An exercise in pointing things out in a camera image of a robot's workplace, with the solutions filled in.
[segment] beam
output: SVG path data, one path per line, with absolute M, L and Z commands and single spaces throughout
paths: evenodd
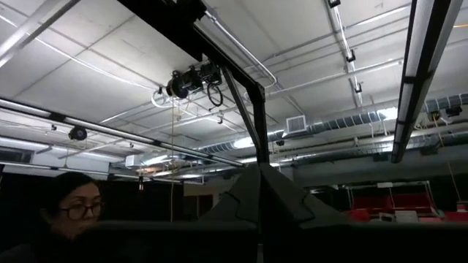
M 403 159 L 462 0 L 413 0 L 391 161 Z
M 223 163 L 223 164 L 229 164 L 234 167 L 244 166 L 244 164 L 240 162 L 226 159 L 223 157 L 214 156 L 208 153 L 202 153 L 200 151 L 192 150 L 190 148 L 185 148 L 182 146 L 170 144 L 168 142 L 162 142 L 160 140 L 151 139 L 149 137 L 143 137 L 137 134 L 132 134 L 126 131 L 118 130 L 118 129 L 112 129 L 112 128 L 101 126 L 99 124 L 91 123 L 88 121 L 82 121 L 80 119 L 69 117 L 61 113 L 55 113 L 49 110 L 32 107 L 32 106 L 21 104 L 19 102 L 14 102 L 8 99 L 0 98 L 0 109 L 5 109 L 5 110 L 13 111 L 16 113 L 20 113 L 20 114 L 34 116 L 36 118 L 41 118 L 46 121 L 54 121 L 57 123 L 63 123 L 66 125 L 71 125 L 71 126 L 79 126 L 85 129 L 93 130 L 93 131 L 100 132 L 103 134 L 108 134 L 110 136 L 120 137 L 120 138 L 123 138 L 123 140 L 130 140 L 130 141 L 141 143 L 144 145 L 155 146 L 155 147 L 164 148 L 167 150 L 175 150 L 180 153 L 184 153 L 188 156 L 193 156 L 199 159 L 204 159 L 208 161 L 216 161 L 216 162 Z

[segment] woman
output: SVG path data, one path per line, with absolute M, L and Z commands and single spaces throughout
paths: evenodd
M 30 244 L 0 254 L 0 262 L 71 262 L 77 259 L 72 241 L 94 225 L 102 209 L 95 181 L 80 172 L 66 172 L 52 179 L 42 197 L 40 215 L 47 231 Z

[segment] ceiling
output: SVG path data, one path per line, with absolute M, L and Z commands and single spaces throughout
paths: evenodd
M 15 27 L 22 24 L 43 2 L 0 0 L 0 42 L 13 34 Z M 347 42 L 355 51 L 356 69 L 404 56 L 409 3 L 409 0 L 342 2 L 339 12 L 343 26 L 347 28 L 344 32 Z M 277 77 L 278 83 L 266 91 L 267 124 L 271 131 L 284 129 L 285 119 L 297 115 L 305 115 L 308 122 L 313 122 L 326 115 L 392 102 L 399 97 L 402 67 L 396 65 L 357 76 L 363 89 L 362 105 L 346 77 L 318 85 L 305 85 L 277 99 L 268 98 L 274 91 L 346 70 L 341 37 L 332 34 L 335 29 L 325 2 L 207 0 L 206 4 Z M 399 7 L 401 9 L 398 11 L 388 14 Z M 369 20 L 381 14 L 388 15 Z M 456 25 L 467 23 L 468 1 L 464 2 Z M 196 24 L 252 77 L 265 86 L 271 83 L 267 76 L 252 67 L 252 63 L 210 20 L 203 18 Z M 453 29 L 448 43 L 461 45 L 444 52 L 428 99 L 468 91 L 468 75 L 465 74 L 468 72 L 468 53 L 463 48 L 466 39 L 468 28 Z M 307 45 L 282 52 L 303 43 Z M 82 0 L 40 34 L 39 39 L 0 68 L 1 96 L 95 123 L 118 115 L 102 124 L 132 133 L 162 126 L 163 129 L 152 129 L 144 135 L 168 142 L 173 137 L 179 145 L 188 147 L 245 137 L 246 128 L 238 111 L 226 112 L 221 125 L 217 123 L 219 118 L 216 114 L 187 125 L 177 125 L 180 120 L 208 113 L 212 104 L 205 94 L 193 95 L 188 104 L 181 101 L 181 109 L 186 109 L 185 112 L 152 105 L 150 98 L 153 92 L 170 80 L 173 70 L 185 71 L 196 63 L 119 2 Z M 216 110 L 235 106 L 229 90 L 224 86 L 222 90 L 224 104 Z M 70 142 L 67 132 L 71 127 L 64 126 L 60 128 L 61 131 L 48 131 L 46 134 L 50 123 L 10 113 L 2 113 L 0 121 L 0 134 L 4 137 L 72 145 L 79 149 L 115 140 L 103 134 L 91 133 L 86 143 Z M 387 128 L 393 130 L 394 124 L 389 123 Z M 369 132 L 368 126 L 349 128 L 338 135 L 336 132 L 321 135 L 313 143 L 353 138 L 356 134 Z M 118 156 L 154 150 L 158 149 L 143 145 L 131 148 L 128 142 L 99 149 Z M 246 154 L 246 151 L 224 153 L 231 157 Z

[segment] red seat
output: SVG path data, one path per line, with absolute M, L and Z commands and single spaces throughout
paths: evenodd
M 366 210 L 350 210 L 346 211 L 346 214 L 355 222 L 369 222 L 371 220 L 371 215 Z
M 468 213 L 445 212 L 445 220 L 449 222 L 468 222 Z
M 394 194 L 393 210 L 415 210 L 417 213 L 432 213 L 432 202 L 427 194 Z
M 369 214 L 388 212 L 391 202 L 385 197 L 354 197 L 352 201 L 353 210 L 365 210 Z

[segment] ventilation duct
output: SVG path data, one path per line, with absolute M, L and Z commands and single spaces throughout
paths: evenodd
M 468 93 L 459 94 L 454 96 L 446 96 L 439 99 L 429 99 L 425 101 L 422 112 L 431 113 L 438 110 L 445 110 L 451 107 L 459 107 L 468 104 Z M 313 123 L 306 127 L 306 131 L 288 134 L 284 130 L 273 131 L 268 133 L 268 141 L 276 142 L 280 140 L 292 140 L 307 136 L 313 136 L 322 132 L 332 131 L 337 129 L 349 128 L 362 124 L 376 123 L 378 121 L 387 121 L 396 119 L 397 109 L 396 107 L 389 107 L 386 109 L 372 109 L 363 113 L 356 113 L 343 118 L 337 118 L 329 121 L 323 121 L 320 123 Z M 199 148 L 199 151 L 205 153 L 221 153 L 229 150 L 235 150 L 239 148 L 248 148 L 253 146 L 252 141 L 249 138 L 243 138 L 240 140 L 233 140 L 229 142 L 221 142 L 213 145 L 208 145 Z

